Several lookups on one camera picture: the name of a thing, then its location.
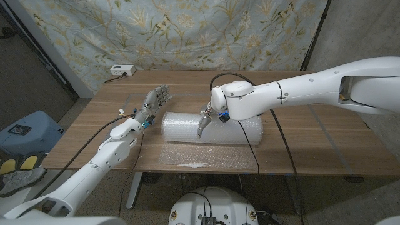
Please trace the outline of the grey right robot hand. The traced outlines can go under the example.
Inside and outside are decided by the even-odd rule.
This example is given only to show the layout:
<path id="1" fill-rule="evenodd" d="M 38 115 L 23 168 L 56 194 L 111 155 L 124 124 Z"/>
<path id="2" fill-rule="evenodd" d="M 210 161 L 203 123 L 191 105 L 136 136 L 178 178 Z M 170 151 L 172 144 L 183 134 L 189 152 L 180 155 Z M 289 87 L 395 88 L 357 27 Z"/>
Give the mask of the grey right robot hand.
<path id="1" fill-rule="evenodd" d="M 213 117 L 220 115 L 221 112 L 217 112 L 215 109 L 213 109 L 210 102 L 201 108 L 201 120 L 199 121 L 197 128 L 198 139 L 201 138 L 204 128 L 211 123 Z"/>

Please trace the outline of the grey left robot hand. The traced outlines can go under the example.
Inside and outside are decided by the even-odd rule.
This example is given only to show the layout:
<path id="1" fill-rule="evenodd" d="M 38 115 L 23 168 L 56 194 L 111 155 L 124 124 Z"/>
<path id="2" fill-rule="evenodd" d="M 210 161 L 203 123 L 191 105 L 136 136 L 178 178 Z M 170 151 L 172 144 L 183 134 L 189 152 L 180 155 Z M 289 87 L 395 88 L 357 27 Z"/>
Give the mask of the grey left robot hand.
<path id="1" fill-rule="evenodd" d="M 134 119 L 141 124 L 154 124 L 154 119 L 159 110 L 172 98 L 169 93 L 169 86 L 163 84 L 150 91 L 142 105 L 142 108 L 135 114 Z"/>

